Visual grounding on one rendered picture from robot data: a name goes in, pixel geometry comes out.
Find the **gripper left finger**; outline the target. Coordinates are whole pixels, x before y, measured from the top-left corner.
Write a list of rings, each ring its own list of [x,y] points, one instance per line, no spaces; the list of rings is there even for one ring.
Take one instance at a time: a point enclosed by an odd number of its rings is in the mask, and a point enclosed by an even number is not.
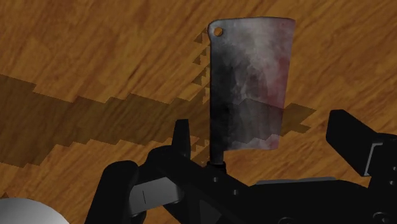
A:
[[[181,224],[199,224],[199,200],[188,191],[195,166],[188,120],[177,120],[172,143],[152,149],[143,165],[123,160],[104,169],[84,224],[143,224],[158,206]]]

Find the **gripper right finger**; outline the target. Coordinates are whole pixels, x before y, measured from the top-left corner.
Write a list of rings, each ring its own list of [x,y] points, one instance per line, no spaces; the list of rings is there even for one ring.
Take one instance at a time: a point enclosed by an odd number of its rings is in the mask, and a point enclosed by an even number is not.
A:
[[[380,133],[343,109],[330,111],[326,141],[362,177],[369,224],[397,224],[397,135]]]

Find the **white round object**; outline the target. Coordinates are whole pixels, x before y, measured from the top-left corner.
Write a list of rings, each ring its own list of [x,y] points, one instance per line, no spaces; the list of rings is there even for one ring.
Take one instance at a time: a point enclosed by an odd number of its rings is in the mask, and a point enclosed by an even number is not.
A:
[[[69,224],[56,210],[25,198],[0,199],[0,224]]]

